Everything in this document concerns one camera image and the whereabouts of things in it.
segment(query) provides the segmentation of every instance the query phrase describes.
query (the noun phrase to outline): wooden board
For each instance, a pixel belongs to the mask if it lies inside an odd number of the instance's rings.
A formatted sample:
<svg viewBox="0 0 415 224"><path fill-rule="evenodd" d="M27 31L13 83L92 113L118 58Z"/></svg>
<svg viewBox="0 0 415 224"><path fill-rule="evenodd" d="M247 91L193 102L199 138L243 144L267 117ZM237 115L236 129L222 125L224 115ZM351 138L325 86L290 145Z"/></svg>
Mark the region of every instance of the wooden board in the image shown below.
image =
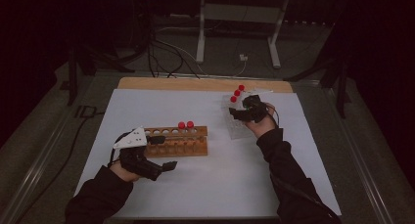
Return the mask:
<svg viewBox="0 0 415 224"><path fill-rule="evenodd" d="M208 155L208 128L177 127L145 128L148 136L164 136L163 144L147 145L146 157L199 157Z"/></svg>
<svg viewBox="0 0 415 224"><path fill-rule="evenodd" d="M124 77L119 81L118 89L148 90L198 90L198 91L230 91L233 93L240 84L245 89L271 89L275 93L293 93L293 88L286 81L245 80L245 79L195 79L195 78L149 78Z"/></svg>

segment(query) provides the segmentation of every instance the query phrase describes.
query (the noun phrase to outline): hand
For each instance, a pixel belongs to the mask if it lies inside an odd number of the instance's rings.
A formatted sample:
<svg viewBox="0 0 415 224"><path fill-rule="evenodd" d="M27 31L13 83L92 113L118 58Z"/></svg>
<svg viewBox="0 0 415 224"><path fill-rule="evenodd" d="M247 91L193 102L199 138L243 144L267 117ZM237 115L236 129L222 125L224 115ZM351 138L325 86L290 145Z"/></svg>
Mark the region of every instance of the hand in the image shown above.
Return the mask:
<svg viewBox="0 0 415 224"><path fill-rule="evenodd" d="M136 182L140 178L139 175L129 172L121 166L120 161L116 161L111 165L110 170L125 182Z"/></svg>
<svg viewBox="0 0 415 224"><path fill-rule="evenodd" d="M261 122L255 123L253 121L245 122L245 125L254 133L256 138L259 138L264 133L268 132L269 130L272 130L275 128L275 122L271 118L271 115L274 115L275 107L271 104L264 103L267 105L268 113Z"/></svg>

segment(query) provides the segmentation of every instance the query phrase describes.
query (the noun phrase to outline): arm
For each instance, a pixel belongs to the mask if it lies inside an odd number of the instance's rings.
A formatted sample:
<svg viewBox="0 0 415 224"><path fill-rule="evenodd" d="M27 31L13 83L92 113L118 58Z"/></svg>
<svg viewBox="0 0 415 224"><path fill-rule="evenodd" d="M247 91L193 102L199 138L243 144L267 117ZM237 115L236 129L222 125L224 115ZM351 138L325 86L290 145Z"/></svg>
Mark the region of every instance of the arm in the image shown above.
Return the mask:
<svg viewBox="0 0 415 224"><path fill-rule="evenodd" d="M102 166L94 179L86 181L66 208L66 223L103 223L118 212L132 191L137 174L123 169L119 162Z"/></svg>
<svg viewBox="0 0 415 224"><path fill-rule="evenodd" d="M270 106L268 112L273 115L274 108ZM296 190L321 202L311 179L305 176L293 158L290 143L283 141L283 130L278 128L270 115L259 123L247 122L246 125L258 138L256 144L269 163L271 181L280 201L278 215L285 223L338 223L324 208L294 195L278 183L280 181L290 184Z"/></svg>

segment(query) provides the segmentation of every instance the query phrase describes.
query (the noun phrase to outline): person's left hand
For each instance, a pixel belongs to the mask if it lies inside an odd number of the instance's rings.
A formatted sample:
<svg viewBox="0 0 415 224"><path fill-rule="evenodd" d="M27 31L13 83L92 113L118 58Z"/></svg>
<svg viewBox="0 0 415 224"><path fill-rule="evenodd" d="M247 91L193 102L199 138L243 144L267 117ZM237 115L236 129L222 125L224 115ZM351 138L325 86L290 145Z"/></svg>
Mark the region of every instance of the person's left hand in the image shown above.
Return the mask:
<svg viewBox="0 0 415 224"><path fill-rule="evenodd" d="M110 170L125 182L136 182L140 178L138 174L132 173L123 168L120 161L113 163L113 165L110 167Z"/></svg>

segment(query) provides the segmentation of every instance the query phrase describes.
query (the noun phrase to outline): metal stand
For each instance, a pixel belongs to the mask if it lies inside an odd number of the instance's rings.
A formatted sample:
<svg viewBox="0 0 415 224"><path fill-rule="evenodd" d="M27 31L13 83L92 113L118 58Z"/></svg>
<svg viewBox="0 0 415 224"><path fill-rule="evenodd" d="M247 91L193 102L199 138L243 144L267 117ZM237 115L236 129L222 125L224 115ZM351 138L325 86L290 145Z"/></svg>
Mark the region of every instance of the metal stand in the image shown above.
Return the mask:
<svg viewBox="0 0 415 224"><path fill-rule="evenodd" d="M205 19L224 20L224 21L244 21L244 22L267 22L275 23L275 29L271 36L268 37L269 53L271 55L272 65L274 68L280 68L281 63L278 57L275 42L284 20L285 12L290 0L284 0L283 5L279 8L261 8L234 5L209 4L201 0L200 27L198 50L196 53L196 62L202 64L205 55Z"/></svg>

